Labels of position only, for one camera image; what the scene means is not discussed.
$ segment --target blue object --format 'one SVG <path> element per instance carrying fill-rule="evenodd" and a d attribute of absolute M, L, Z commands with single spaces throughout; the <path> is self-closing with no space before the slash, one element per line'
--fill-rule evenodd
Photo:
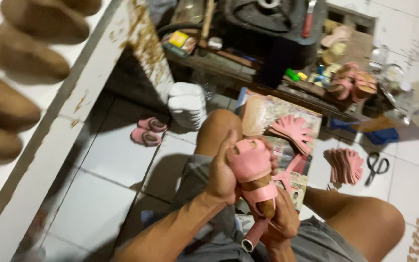
<path fill-rule="evenodd" d="M 350 133 L 356 134 L 357 131 L 352 128 L 352 125 L 360 123 L 359 121 L 356 122 L 344 122 L 339 119 L 331 118 L 329 122 L 329 128 L 331 129 L 344 129 Z"/>
<path fill-rule="evenodd" d="M 374 145 L 385 145 L 399 141 L 399 133 L 397 133 L 397 130 L 393 127 L 373 132 L 366 132 L 364 135 L 366 135 L 366 137 Z"/>
<path fill-rule="evenodd" d="M 313 82 L 321 82 L 323 84 L 324 88 L 328 88 L 329 83 L 327 82 L 327 77 L 324 75 L 324 66 L 319 65 L 317 72 L 318 72 L 319 76 L 315 77 Z"/>

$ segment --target fingers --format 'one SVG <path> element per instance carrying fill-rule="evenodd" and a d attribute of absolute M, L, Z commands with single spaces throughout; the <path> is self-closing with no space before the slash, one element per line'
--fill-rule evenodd
<path fill-rule="evenodd" d="M 224 161 L 226 156 L 226 151 L 234 146 L 237 143 L 237 131 L 234 129 L 230 129 L 227 133 L 226 138 L 221 143 L 221 146 L 219 146 L 218 154 L 216 155 L 217 161 Z"/>

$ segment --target tan insole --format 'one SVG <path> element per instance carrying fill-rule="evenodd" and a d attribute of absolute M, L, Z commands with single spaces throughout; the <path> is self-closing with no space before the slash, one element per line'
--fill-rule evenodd
<path fill-rule="evenodd" d="M 261 121 L 266 115 L 266 104 L 263 98 L 251 96 L 245 103 L 242 119 L 242 132 L 246 136 L 260 135 L 264 131 Z"/>
<path fill-rule="evenodd" d="M 151 142 L 156 142 L 156 141 L 158 141 L 158 139 L 157 139 L 157 138 L 155 138 L 154 136 L 152 136 L 152 135 L 150 135 L 150 134 L 145 134 L 145 138 L 146 138 L 146 140 L 151 141 Z"/>

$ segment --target yellow box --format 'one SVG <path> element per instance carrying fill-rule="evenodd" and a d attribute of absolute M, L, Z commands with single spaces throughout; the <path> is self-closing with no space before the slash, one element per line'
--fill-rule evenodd
<path fill-rule="evenodd" d="M 172 33 L 172 36 L 169 39 L 169 43 L 171 43 L 171 44 L 180 48 L 185 43 L 187 38 L 189 38 L 188 35 L 182 33 L 181 31 L 176 31 L 176 32 Z"/>

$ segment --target scissors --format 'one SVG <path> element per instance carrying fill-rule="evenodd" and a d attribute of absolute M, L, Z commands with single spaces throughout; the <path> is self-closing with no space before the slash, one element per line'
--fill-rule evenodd
<path fill-rule="evenodd" d="M 370 159 L 372 158 L 375 159 L 373 164 L 370 163 Z M 379 162 L 378 169 L 374 169 L 376 167 L 376 164 L 379 161 L 379 158 L 380 158 L 380 154 L 378 152 L 372 152 L 368 155 L 368 159 L 366 160 L 366 163 L 368 164 L 368 168 L 371 170 L 371 173 L 368 179 L 366 180 L 366 183 L 364 184 L 365 186 L 369 186 L 371 182 L 373 182 L 374 176 L 376 176 L 376 174 L 381 175 L 381 174 L 386 173 L 387 170 L 389 170 L 389 166 L 391 164 L 389 163 L 389 160 L 387 158 L 382 158 L 381 162 Z M 381 167 L 383 166 L 384 163 L 386 163 L 386 167 L 383 171 L 381 171 Z"/>

